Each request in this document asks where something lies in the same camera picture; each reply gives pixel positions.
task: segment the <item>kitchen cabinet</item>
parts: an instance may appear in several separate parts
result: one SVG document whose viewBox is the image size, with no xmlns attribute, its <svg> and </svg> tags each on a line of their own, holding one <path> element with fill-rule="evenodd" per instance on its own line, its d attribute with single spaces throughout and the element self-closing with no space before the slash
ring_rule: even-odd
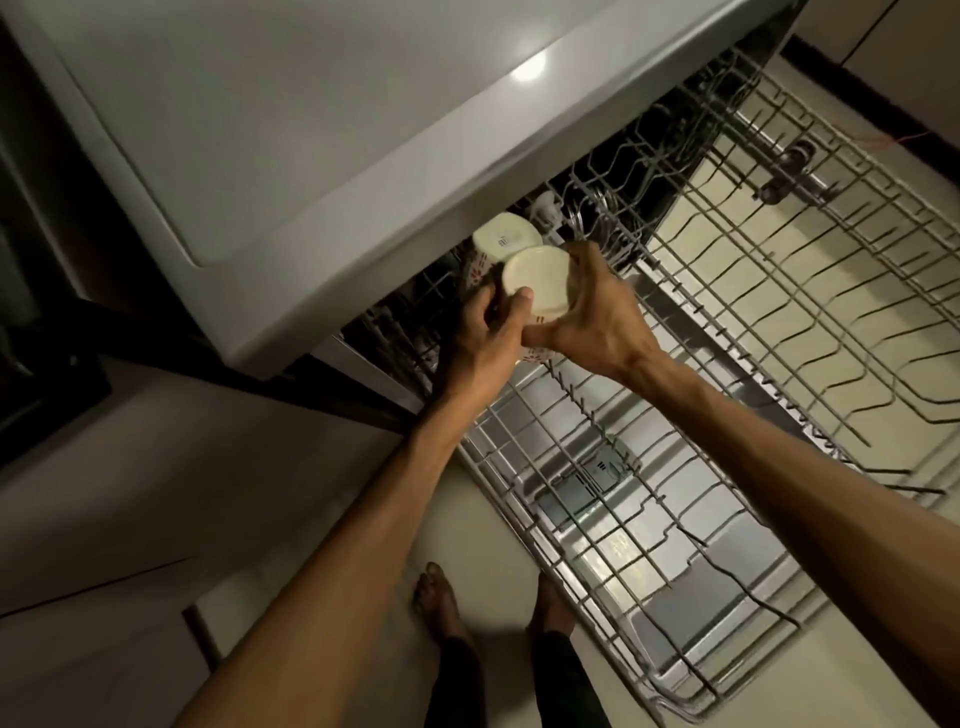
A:
<svg viewBox="0 0 960 728">
<path fill-rule="evenodd" d="M 91 599 L 104 605 L 91 615 L 119 610 L 105 617 L 111 635 L 185 608 L 239 560 L 364 482 L 399 439 L 197 379 L 104 366 L 112 394 L 0 472 L 5 655 L 31 644 L 48 652 L 34 637 L 69 631 L 71 615 L 87 614 L 71 605 Z M 96 599 L 85 591 L 117 580 Z M 150 590 L 137 596 L 142 583 L 167 591 L 159 601 Z M 142 611 L 109 606 L 118 592 Z M 58 630 L 43 626 L 48 614 Z M 96 645 L 97 630 L 84 624 L 75 623 L 83 633 L 75 652 Z"/>
<path fill-rule="evenodd" d="M 209 676 L 180 615 L 38 679 L 0 688 L 17 728 L 170 728 Z"/>
<path fill-rule="evenodd" d="M 960 147 L 960 5 L 900 0 L 844 68 Z"/>
<path fill-rule="evenodd" d="M 216 570 L 194 559 L 0 619 L 0 692 L 175 618 Z"/>
<path fill-rule="evenodd" d="M 894 0 L 809 0 L 794 33 L 834 63 L 843 63 Z"/>
</svg>

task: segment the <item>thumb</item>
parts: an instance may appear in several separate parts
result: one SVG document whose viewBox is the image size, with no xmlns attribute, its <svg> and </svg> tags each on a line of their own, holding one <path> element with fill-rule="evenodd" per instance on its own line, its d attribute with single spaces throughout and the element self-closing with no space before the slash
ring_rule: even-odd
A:
<svg viewBox="0 0 960 728">
<path fill-rule="evenodd" d="M 503 329 L 510 333 L 520 333 L 530 320 L 530 311 L 534 307 L 534 292 L 523 286 L 510 298 L 510 311 L 503 322 Z"/>
</svg>

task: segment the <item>wire rack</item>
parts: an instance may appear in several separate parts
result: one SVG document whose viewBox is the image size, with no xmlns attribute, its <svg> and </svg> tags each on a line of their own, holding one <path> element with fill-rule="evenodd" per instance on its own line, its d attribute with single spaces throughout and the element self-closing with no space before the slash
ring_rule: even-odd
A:
<svg viewBox="0 0 960 728">
<path fill-rule="evenodd" d="M 960 232 L 744 55 L 516 210 L 547 190 L 714 387 L 924 505 L 960 478 Z M 359 322 L 424 396 L 461 257 Z M 569 361 L 519 365 L 461 450 L 658 721 L 709 715 L 827 603 L 694 443 Z"/>
</svg>

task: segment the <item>foot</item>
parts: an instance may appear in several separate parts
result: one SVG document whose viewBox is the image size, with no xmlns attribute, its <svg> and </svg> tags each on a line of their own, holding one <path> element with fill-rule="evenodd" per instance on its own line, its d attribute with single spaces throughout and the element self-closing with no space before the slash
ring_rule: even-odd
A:
<svg viewBox="0 0 960 728">
<path fill-rule="evenodd" d="M 568 637 L 577 626 L 577 616 L 566 603 L 560 587 L 542 571 L 537 581 L 537 603 L 530 617 L 527 632 L 538 635 L 543 632 L 560 632 Z"/>
<path fill-rule="evenodd" d="M 473 644 L 460 619 L 453 587 L 446 580 L 444 570 L 432 561 L 426 565 L 414 590 L 414 611 L 423 618 L 437 644 L 447 637 L 459 637 Z"/>
</svg>

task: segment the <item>cabinet door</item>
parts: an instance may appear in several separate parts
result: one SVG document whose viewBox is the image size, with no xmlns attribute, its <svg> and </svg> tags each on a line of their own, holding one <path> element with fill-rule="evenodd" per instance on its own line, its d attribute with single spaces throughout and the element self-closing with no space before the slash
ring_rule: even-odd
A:
<svg viewBox="0 0 960 728">
<path fill-rule="evenodd" d="M 189 606 L 210 582 L 188 560 L 0 618 L 0 686 L 113 647 Z"/>
<path fill-rule="evenodd" d="M 105 361 L 113 395 L 0 474 L 0 614 L 266 546 L 363 482 L 393 433 Z"/>
<path fill-rule="evenodd" d="M 895 0 L 810 0 L 794 32 L 834 63 L 842 63 Z"/>
<path fill-rule="evenodd" d="M 960 4 L 900 0 L 844 67 L 960 147 Z"/>
</svg>

